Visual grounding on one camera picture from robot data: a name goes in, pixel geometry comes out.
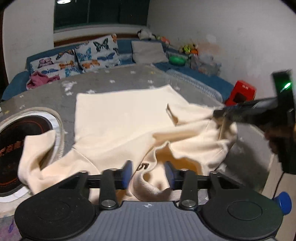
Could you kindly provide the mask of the cream sweatshirt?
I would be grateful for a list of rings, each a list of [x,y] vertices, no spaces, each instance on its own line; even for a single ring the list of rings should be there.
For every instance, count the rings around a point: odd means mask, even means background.
[[[164,164],[208,175],[226,158],[237,139],[237,125],[216,120],[213,108],[190,104],[170,85],[147,90],[76,97],[75,142],[61,159],[40,162],[55,143],[54,131],[27,136],[18,177],[39,193],[79,172],[92,175],[132,161],[132,179],[120,200],[177,201]]]

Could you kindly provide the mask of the red box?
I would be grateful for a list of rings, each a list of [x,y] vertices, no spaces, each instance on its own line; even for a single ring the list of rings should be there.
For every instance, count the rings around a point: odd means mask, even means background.
[[[246,101],[254,100],[256,95],[256,88],[251,84],[238,80],[230,93],[229,98],[225,101],[226,106],[236,105]]]

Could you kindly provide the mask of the clear plastic storage box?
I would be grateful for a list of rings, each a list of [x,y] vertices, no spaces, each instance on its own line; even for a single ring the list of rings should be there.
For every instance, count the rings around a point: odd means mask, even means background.
[[[217,76],[220,72],[221,63],[216,62],[209,54],[192,55],[190,68],[208,76]]]

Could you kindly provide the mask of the black round induction cooktop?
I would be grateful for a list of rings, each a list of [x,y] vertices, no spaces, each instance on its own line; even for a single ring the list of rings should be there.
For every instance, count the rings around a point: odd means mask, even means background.
[[[18,167],[25,137],[40,135],[52,129],[45,117],[33,115],[15,120],[1,130],[1,197],[9,196],[23,186],[18,178]]]

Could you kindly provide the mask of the yellow orange toy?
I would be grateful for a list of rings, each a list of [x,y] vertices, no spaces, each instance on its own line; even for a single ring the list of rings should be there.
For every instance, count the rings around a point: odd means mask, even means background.
[[[198,55],[199,54],[198,45],[197,44],[183,45],[180,47],[179,52],[186,55],[190,55],[190,54]]]

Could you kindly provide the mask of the green ball toy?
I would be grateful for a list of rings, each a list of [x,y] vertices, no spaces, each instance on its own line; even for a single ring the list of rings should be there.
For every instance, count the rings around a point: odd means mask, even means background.
[[[172,55],[169,57],[169,62],[175,66],[185,66],[187,60],[183,57]]]

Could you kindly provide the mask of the left butterfly pillow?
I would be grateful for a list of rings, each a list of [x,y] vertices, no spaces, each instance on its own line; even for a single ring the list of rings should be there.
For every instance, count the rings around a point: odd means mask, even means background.
[[[29,63],[30,73],[59,76],[60,79],[81,74],[74,49],[59,51],[52,56],[42,57]]]

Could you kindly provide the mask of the butterfly pillow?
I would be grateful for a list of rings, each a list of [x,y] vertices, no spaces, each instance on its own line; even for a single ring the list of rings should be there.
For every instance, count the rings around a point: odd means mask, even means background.
[[[52,56],[42,57],[29,63],[30,73],[59,76],[60,79],[81,74],[74,49],[59,51]]]
[[[79,66],[86,73],[121,65],[116,34],[80,44],[75,53]]]

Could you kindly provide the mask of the pink garment on sofa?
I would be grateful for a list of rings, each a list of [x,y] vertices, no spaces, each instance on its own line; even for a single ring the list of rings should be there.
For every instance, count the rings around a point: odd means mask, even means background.
[[[54,82],[56,80],[60,80],[59,75],[48,77],[47,75],[36,71],[30,76],[29,81],[26,84],[26,89],[27,90],[35,89],[37,87]]]

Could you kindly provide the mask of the right butterfly pillow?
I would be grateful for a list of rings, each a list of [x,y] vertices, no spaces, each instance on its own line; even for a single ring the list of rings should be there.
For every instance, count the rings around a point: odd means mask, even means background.
[[[86,73],[121,65],[116,34],[80,44],[75,53],[79,66]]]

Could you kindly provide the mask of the grey cushion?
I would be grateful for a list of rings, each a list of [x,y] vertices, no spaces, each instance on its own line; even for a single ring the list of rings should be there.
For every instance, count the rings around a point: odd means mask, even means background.
[[[169,61],[162,44],[150,41],[132,41],[132,58],[136,64],[155,64]]]

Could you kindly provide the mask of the black white plush toy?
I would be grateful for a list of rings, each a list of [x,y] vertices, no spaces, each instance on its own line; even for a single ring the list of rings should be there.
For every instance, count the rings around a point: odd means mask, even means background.
[[[137,32],[138,38],[140,40],[155,40],[156,36],[148,29],[141,29]]]

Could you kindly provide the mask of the dark window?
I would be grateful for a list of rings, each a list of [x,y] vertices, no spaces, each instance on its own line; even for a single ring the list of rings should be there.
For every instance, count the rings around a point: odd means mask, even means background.
[[[56,1],[54,30],[89,25],[147,24],[149,1],[76,0]]]

